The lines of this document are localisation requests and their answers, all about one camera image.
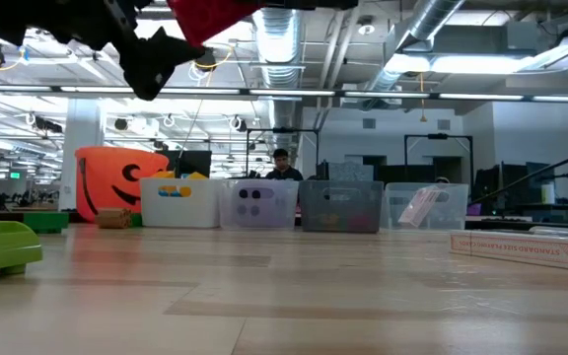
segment person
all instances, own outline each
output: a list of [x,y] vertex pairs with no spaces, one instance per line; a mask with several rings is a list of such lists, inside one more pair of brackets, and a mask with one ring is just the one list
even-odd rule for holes
[[276,149],[273,152],[273,159],[275,160],[275,169],[266,175],[270,179],[293,179],[301,181],[304,179],[302,173],[288,164],[288,152],[285,149]]

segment clear plastic bin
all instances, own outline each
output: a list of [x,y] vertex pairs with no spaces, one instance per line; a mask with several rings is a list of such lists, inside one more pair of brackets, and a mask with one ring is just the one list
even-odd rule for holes
[[388,183],[385,190],[392,230],[462,230],[468,185],[451,183]]
[[304,231],[379,231],[383,204],[380,181],[302,181],[300,199]]
[[289,180],[225,180],[220,194],[221,226],[294,229],[298,185]]
[[141,179],[142,221],[145,227],[217,228],[222,180]]

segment red fabric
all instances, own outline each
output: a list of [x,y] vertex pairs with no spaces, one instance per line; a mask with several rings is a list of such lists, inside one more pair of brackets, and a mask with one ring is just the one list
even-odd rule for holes
[[168,0],[185,39],[194,46],[221,33],[260,7],[234,0]]

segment black fabric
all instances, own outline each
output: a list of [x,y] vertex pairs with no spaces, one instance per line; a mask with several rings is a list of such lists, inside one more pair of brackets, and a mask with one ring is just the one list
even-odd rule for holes
[[300,173],[297,169],[289,167],[283,173],[278,171],[277,169],[273,169],[273,171],[266,175],[266,178],[270,179],[293,179],[295,181],[301,181],[304,179],[302,177],[302,173]]

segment metal duct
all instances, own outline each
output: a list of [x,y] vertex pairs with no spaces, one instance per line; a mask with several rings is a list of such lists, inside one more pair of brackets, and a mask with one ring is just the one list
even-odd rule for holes
[[[406,28],[406,34],[400,36],[399,39],[394,42],[394,47],[388,52],[390,52],[392,56],[396,50],[406,44],[432,39],[453,13],[460,8],[464,1],[465,0],[419,0],[415,5],[413,16],[407,20],[409,21],[409,25]],[[384,66],[376,77],[367,84],[365,90],[389,91],[402,74],[403,73],[400,72],[387,71]],[[377,100],[363,100],[361,101],[361,109],[371,109],[376,106],[377,102]]]
[[[265,8],[253,14],[255,43],[261,62],[296,63],[301,49],[301,12],[298,10]],[[298,88],[299,68],[262,67],[264,85],[270,89]],[[299,127],[301,103],[297,101],[269,102],[271,127]],[[274,135],[276,148],[290,137]]]

